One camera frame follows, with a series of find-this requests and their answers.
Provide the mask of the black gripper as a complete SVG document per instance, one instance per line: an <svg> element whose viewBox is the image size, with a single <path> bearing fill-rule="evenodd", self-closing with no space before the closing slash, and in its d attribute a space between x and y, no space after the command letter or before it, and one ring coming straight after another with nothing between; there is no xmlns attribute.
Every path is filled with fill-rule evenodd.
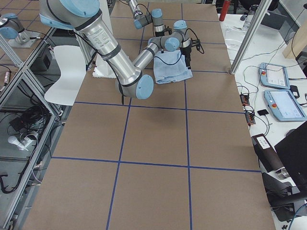
<svg viewBox="0 0 307 230"><path fill-rule="evenodd" d="M192 44L191 44L191 39L190 38L188 38L186 41L184 41L182 43L182 55L185 56L185 63L186 63L186 67L188 69L191 69L191 66L190 66L190 62L191 62L191 57L190 57L191 47L192 47Z"/></svg>
<svg viewBox="0 0 307 230"><path fill-rule="evenodd" d="M165 25L154 26L154 36L171 35L172 29Z"/></svg>

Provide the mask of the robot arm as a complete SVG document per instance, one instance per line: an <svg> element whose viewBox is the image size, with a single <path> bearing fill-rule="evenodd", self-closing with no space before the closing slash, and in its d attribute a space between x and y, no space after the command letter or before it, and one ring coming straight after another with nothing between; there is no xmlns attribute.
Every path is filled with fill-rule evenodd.
<svg viewBox="0 0 307 230"><path fill-rule="evenodd" d="M141 29L152 24L154 37L172 34L172 29L164 23L161 9L153 9L152 11L149 11L145 5L138 3L136 0L126 0L125 2L121 2L129 6L133 14L136 29Z"/></svg>
<svg viewBox="0 0 307 230"><path fill-rule="evenodd" d="M108 29L97 0L41 0L40 19L43 24L50 27L83 33L114 71L118 80L118 90L122 96L147 99L153 92L154 81L151 76L143 74L142 70L161 49L167 51L179 49L189 68L192 39L189 37L184 20L176 21L173 32L165 35L164 31L167 28L160 9L145 14L140 10L137 1L129 0L127 4L137 29L152 23L155 31L155 37L134 61L130 61Z"/></svg>

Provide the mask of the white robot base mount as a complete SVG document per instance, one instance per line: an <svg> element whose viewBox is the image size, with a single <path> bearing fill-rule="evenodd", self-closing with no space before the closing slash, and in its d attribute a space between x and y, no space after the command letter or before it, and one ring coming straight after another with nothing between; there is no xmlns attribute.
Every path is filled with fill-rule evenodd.
<svg viewBox="0 0 307 230"><path fill-rule="evenodd" d="M95 61L95 68L93 71L94 78L110 78L115 79L116 76L109 66L109 64L104 61L99 54L97 54L96 61Z"/></svg>

